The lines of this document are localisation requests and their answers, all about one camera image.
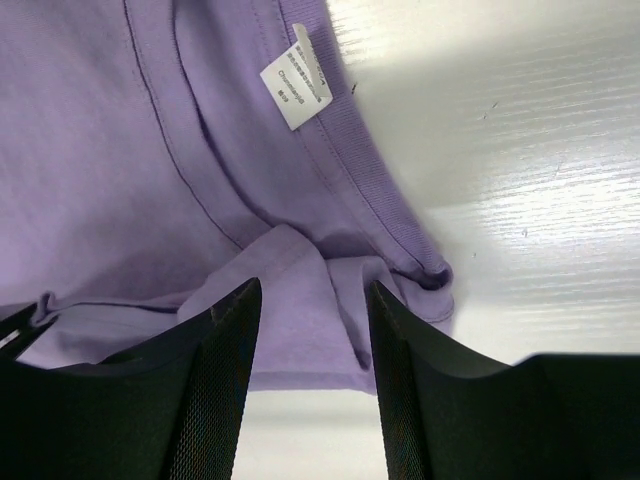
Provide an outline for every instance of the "wrinkled fabric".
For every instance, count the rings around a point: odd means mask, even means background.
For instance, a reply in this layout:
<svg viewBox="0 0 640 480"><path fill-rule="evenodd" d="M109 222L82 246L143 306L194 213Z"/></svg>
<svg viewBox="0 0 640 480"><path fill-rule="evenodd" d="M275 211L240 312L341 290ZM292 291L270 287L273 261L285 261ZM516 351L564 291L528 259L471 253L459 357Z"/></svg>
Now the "wrinkled fabric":
<svg viewBox="0 0 640 480"><path fill-rule="evenodd" d="M334 95L295 132L259 77L293 23ZM252 389L374 391L374 280L447 331L449 266L358 115L322 0L4 1L0 73L0 305L56 319L20 361L100 362L252 277Z"/></svg>

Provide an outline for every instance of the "purple t-shirt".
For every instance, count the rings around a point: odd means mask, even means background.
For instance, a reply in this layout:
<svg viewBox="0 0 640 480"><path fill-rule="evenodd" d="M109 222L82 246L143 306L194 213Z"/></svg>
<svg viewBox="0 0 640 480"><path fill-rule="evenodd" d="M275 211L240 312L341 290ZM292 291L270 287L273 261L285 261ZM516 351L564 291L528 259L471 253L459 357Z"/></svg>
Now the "purple t-shirt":
<svg viewBox="0 0 640 480"><path fill-rule="evenodd" d="M291 132L259 74L293 23L334 101ZM446 330L449 267L358 115L322 0L3 1L0 79L0 305L41 296L33 322L57 317L21 361L99 362L254 276L252 389L374 391L376 279Z"/></svg>

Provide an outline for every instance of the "ribbed neckband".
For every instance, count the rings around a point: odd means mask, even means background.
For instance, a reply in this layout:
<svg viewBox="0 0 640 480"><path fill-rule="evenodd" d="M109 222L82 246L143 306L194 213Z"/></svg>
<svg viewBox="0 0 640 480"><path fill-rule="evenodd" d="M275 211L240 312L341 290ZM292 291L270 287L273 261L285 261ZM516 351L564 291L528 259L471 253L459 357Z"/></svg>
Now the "ribbed neckband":
<svg viewBox="0 0 640 480"><path fill-rule="evenodd" d="M310 33L334 100L303 125L299 134L310 147L311 154L324 143L324 156L333 157L346 173L344 177L351 184L350 188L339 185L336 190L342 193L347 207L356 216L370 217L369 225L371 222L378 224L381 233L377 239L384 239L384 248L392 252L392 258L386 259L392 266L410 272L414 280L427 285L433 275L444 272L446 277L448 265L400 195L360 116L351 93L352 86L346 81L324 0L254 0L253 4L254 11L261 17L258 21L270 61L296 41L294 23L304 24ZM279 35L269 32L278 26Z"/></svg>

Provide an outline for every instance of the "white surface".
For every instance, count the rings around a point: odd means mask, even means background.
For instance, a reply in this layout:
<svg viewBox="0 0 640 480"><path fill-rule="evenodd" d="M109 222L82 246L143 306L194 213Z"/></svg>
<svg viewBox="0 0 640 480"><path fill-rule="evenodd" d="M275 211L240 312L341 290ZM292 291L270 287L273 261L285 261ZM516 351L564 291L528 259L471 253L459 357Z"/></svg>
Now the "white surface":
<svg viewBox="0 0 640 480"><path fill-rule="evenodd" d="M506 362L640 351L640 2L329 6L374 140L454 267L455 337ZM348 392L250 395L238 455L237 479L386 478L375 399Z"/></svg>

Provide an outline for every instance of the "white label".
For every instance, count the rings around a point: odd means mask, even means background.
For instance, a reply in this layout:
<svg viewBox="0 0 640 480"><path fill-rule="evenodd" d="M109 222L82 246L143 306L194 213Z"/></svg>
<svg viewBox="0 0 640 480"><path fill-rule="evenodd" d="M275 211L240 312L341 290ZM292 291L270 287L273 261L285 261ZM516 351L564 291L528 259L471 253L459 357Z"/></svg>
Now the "white label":
<svg viewBox="0 0 640 480"><path fill-rule="evenodd" d="M307 30L300 24L293 28L298 41L260 73L291 130L317 115L333 100Z"/></svg>

